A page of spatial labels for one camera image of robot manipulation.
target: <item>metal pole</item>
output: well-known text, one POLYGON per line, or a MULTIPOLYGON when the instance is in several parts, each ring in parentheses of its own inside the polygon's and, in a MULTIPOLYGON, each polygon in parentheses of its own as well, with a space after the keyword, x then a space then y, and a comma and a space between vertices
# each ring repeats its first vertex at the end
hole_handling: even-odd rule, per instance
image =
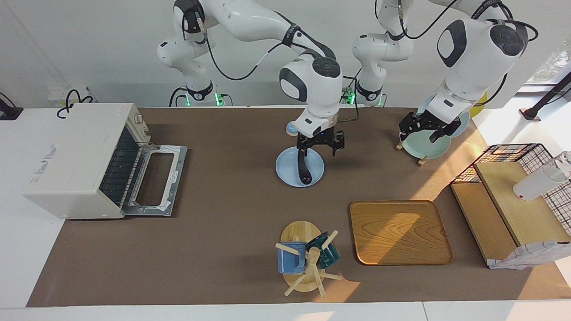
POLYGON ((539 112, 539 110, 541 110, 543 108, 543 106, 545 106, 545 104, 550 102, 551 99, 553 99, 553 97, 555 97, 559 92, 561 92, 570 83, 571 83, 571 73, 569 73, 565 77, 563 77, 563 79, 560 82, 558 82, 558 84, 556 84, 553 87, 553 89, 551 89, 550 92, 545 94, 545 96, 543 96, 543 98, 541 98, 535 104, 535 106, 533 106, 529 109, 520 109, 521 115, 529 121, 540 121, 541 118, 539 118, 537 116, 537 113, 539 112))

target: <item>brown tabletop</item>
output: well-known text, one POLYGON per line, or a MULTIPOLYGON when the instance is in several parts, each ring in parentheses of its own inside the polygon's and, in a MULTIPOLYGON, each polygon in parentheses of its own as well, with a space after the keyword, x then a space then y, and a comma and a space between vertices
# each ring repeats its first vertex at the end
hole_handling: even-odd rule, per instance
POLYGON ((336 157, 315 148, 323 178, 293 188, 276 175, 275 160, 295 144, 285 127, 301 109, 142 109, 154 143, 190 149, 173 216, 65 222, 28 306, 571 298, 554 264, 487 269, 448 187, 485 143, 471 123, 444 156, 419 167, 394 149, 408 111, 363 109, 358 121, 339 124, 346 148, 336 157), (453 263, 360 265, 348 207, 382 199, 433 200, 453 263), (326 299, 317 291, 283 295, 274 244, 295 220, 339 231, 341 259, 328 272, 345 280, 326 280, 326 299))

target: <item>cable clip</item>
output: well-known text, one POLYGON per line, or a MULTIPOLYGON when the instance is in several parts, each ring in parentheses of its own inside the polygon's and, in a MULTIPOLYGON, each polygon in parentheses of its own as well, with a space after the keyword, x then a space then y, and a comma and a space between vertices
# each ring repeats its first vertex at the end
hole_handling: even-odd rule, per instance
POLYGON ((486 0, 476 9, 472 15, 472 19, 477 20, 489 7, 497 6, 502 3, 501 0, 486 0))
POLYGON ((301 29, 300 26, 298 26, 295 23, 292 23, 287 32, 285 33, 282 43, 288 47, 291 47, 293 43, 293 36, 295 36, 295 33, 300 29, 301 29))

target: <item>dark green mug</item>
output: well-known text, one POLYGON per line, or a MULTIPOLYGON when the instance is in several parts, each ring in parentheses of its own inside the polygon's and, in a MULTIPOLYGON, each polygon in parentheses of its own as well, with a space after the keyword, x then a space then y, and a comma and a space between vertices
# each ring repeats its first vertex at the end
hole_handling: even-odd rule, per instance
POLYGON ((319 255, 319 260, 317 260, 317 268, 319 268, 320 270, 332 266, 341 257, 339 251, 337 250, 333 242, 329 243, 329 246, 326 247, 325 250, 321 249, 321 246, 323 245, 323 243, 325 243, 328 237, 329 237, 329 232, 323 232, 315 239, 310 240, 305 246, 305 249, 307 251, 309 251, 309 249, 312 247, 317 247, 321 251, 321 254, 319 255))

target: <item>wooden peg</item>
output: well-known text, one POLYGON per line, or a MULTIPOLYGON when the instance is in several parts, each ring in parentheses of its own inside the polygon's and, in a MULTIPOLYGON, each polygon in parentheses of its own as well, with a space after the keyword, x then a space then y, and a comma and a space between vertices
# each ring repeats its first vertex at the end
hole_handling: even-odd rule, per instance
POLYGON ((321 246, 321 249, 325 250, 329 246, 329 244, 333 242, 333 239, 337 236, 337 234, 339 234, 337 230, 333 231, 333 233, 331 233, 331 235, 327 238, 327 240, 325 240, 325 242, 321 246))
POLYGON ((319 276, 326 279, 341 280, 341 275, 329 274, 325 272, 319 272, 319 276))
POLYGON ((313 270, 313 275, 315 277, 315 282, 317 282, 317 287, 319 289, 319 294, 322 298, 325 298, 325 289, 323 288, 323 283, 321 282, 321 276, 319 275, 319 270, 317 265, 312 264, 311 269, 313 270))
POLYGON ((279 248, 280 250, 289 252, 289 253, 294 254, 294 255, 299 255, 299 251, 298 251, 298 250, 296 250, 295 248, 291 248, 291 247, 289 247, 289 246, 285 246, 285 245, 283 245, 283 244, 281 244, 281 243, 276 243, 276 248, 279 248))
POLYGON ((426 163, 428 160, 428 156, 425 156, 423 159, 419 160, 418 163, 416 163, 418 166, 422 166, 424 165, 424 163, 426 163))
POLYGON ((287 289, 287 291, 284 293, 285 296, 288 296, 291 294, 291 292, 293 292, 295 290, 295 288, 299 285, 299 283, 301 283, 301 281, 303 281, 303 279, 305 278, 305 274, 301 274, 299 276, 299 278, 297 278, 295 280, 295 282, 293 284, 291 284, 291 287, 289 287, 287 289))
POLYGON ((321 255, 321 251, 317 247, 312 247, 309 249, 308 257, 308 265, 317 264, 317 260, 319 260, 319 256, 321 255))

